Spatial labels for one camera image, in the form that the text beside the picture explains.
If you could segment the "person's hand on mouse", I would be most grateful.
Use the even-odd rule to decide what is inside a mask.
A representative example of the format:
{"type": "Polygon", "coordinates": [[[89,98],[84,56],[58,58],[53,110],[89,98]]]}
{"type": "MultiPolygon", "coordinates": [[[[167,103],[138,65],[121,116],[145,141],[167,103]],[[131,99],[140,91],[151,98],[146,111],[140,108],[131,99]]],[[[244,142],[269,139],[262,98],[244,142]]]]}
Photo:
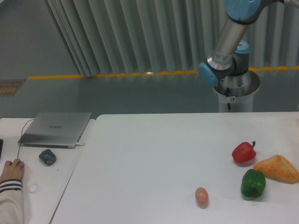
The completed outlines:
{"type": "Polygon", "coordinates": [[[9,180],[21,181],[24,174],[24,162],[20,159],[6,161],[0,176],[0,182],[9,180]]]}

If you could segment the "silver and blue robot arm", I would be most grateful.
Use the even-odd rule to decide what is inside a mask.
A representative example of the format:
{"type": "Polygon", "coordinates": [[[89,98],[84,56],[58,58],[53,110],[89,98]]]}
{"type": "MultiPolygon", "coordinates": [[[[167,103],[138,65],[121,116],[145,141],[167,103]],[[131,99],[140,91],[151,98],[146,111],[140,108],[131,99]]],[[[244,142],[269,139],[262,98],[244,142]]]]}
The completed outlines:
{"type": "MultiPolygon", "coordinates": [[[[249,48],[238,50],[248,26],[255,23],[263,9],[275,4],[274,0],[227,0],[225,9],[227,21],[212,53],[201,62],[198,71],[201,78],[210,85],[218,84],[223,78],[241,72],[237,55],[248,56],[249,48]]],[[[270,21],[271,28],[281,29],[280,35],[272,37],[270,50],[271,65],[284,61],[288,67],[295,65],[299,58],[299,16],[279,16],[270,21]]]]}

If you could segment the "cream striped sleeve forearm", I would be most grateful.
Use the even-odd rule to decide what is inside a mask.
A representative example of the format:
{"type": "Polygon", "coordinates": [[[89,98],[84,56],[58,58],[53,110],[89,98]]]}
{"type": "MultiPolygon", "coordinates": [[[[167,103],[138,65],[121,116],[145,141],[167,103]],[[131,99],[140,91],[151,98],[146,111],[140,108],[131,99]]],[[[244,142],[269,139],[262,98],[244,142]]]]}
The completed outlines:
{"type": "Polygon", "coordinates": [[[0,223],[23,224],[22,181],[6,180],[0,183],[0,223]]]}

